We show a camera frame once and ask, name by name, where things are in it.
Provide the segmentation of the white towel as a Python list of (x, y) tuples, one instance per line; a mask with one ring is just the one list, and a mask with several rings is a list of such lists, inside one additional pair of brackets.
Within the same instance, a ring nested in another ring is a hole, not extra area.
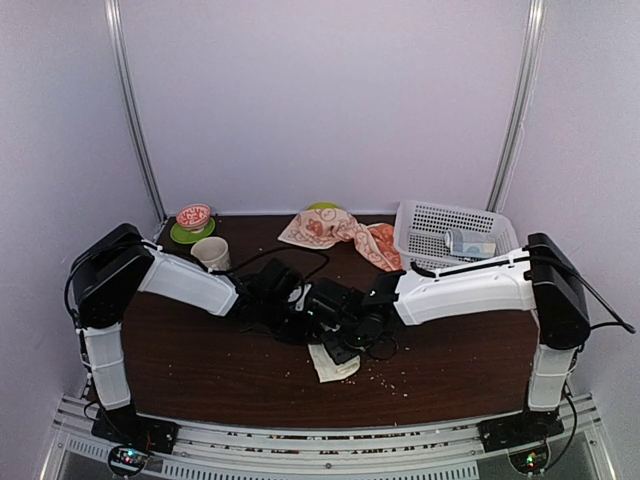
[(307, 350), (320, 383), (342, 381), (355, 374), (361, 365), (359, 356), (337, 364), (321, 344), (308, 344)]

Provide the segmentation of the white plastic basket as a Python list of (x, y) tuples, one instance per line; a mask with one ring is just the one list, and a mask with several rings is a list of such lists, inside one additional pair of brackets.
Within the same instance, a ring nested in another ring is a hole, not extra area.
[(433, 270), (487, 260), (519, 247), (511, 222), (488, 211), (402, 201), (394, 224), (402, 267)]

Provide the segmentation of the orange patterned towel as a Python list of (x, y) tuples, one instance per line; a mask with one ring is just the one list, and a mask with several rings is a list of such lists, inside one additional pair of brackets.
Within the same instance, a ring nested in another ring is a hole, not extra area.
[(278, 236), (297, 247), (327, 250), (339, 243), (352, 243), (369, 263), (385, 272), (403, 269), (394, 247), (394, 227), (388, 223), (364, 224), (338, 208), (305, 210), (298, 213)]

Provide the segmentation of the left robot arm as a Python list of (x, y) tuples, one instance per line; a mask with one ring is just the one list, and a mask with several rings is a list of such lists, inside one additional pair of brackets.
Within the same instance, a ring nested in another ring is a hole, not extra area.
[(127, 381), (121, 328), (138, 293), (151, 293), (225, 317), (242, 307), (280, 320), (310, 292), (307, 277), (272, 258), (247, 280), (233, 269), (215, 271), (184, 253), (146, 240), (132, 224), (115, 227), (71, 264), (63, 302), (79, 337), (81, 358), (97, 395), (93, 433), (123, 444), (172, 441), (172, 422), (147, 420), (134, 406)]

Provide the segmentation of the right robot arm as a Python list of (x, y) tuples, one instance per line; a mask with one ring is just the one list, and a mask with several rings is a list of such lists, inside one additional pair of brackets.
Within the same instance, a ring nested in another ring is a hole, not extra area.
[(397, 325), (497, 311), (529, 312), (538, 340), (522, 412), (479, 425), (487, 451), (542, 442), (564, 431), (559, 407), (580, 348), (596, 330), (586, 297), (601, 295), (545, 233), (524, 247), (480, 262), (379, 275), (361, 292), (329, 279), (306, 288), (302, 310), (325, 328), (329, 357), (342, 364)]

